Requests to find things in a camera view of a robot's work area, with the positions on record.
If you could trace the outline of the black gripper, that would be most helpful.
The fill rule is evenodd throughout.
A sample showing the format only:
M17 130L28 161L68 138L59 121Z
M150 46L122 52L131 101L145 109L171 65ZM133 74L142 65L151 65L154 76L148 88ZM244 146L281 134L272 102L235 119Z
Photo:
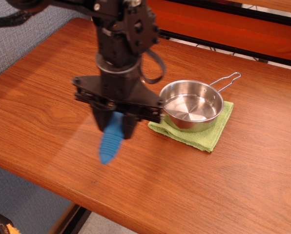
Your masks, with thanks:
M100 75L78 76L76 100L90 104L95 121L103 132L113 112L124 114L124 139L130 139L137 123L144 120L161 121L162 101L141 81L141 62L116 68L105 62L97 64Z

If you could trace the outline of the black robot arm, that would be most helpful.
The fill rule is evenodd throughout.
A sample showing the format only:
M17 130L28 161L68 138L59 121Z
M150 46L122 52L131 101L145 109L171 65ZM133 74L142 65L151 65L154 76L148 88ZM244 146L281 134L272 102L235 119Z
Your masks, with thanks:
M10 5L39 13L48 6L70 9L90 16L96 26L98 76L75 77L76 99L88 103L100 130L114 112L123 114L122 133L132 136L136 124L145 119L159 122L163 102L145 87L158 79L146 78L141 69L143 54L163 61L151 50L158 42L155 15L144 0L12 0Z

